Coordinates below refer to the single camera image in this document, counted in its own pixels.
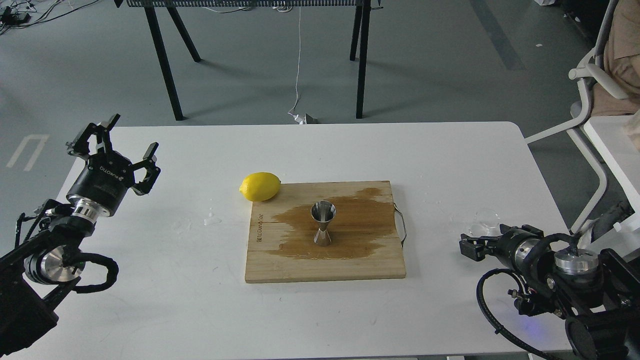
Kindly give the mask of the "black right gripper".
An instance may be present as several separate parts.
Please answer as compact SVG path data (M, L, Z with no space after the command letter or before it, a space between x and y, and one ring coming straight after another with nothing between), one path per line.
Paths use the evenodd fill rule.
M520 227L500 224L501 236L498 238L462 238L459 249L462 255L474 262L480 262L489 256L496 256L501 264L512 271L531 273L531 267L525 265L525 259L534 246L545 236L544 231L532 225Z

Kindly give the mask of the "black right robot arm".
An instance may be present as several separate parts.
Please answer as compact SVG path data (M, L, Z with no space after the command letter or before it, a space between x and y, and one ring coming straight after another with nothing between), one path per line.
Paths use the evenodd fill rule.
M498 236L462 234L461 254L476 262L494 256L503 268L491 269L478 280L478 307L494 332L515 346L547 360L538 350L510 332L494 317L484 296L486 280L498 274L517 284L508 294L520 315L551 313L565 321L574 355L582 360L639 358L639 267L613 249L598 253L578 248L578 237L544 235L530 225L500 225Z

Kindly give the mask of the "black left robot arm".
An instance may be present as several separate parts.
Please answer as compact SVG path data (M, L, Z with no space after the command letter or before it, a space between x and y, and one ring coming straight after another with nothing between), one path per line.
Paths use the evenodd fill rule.
M46 200L34 216L18 217L14 249L0 265L0 348L8 355L28 348L58 323L57 306L70 294L102 292L117 281L115 260L80 250L99 217L111 217L127 191L148 194L160 168L158 143L139 162L112 148L110 132L119 120L89 123L67 143L69 155L85 166L67 193L67 203Z

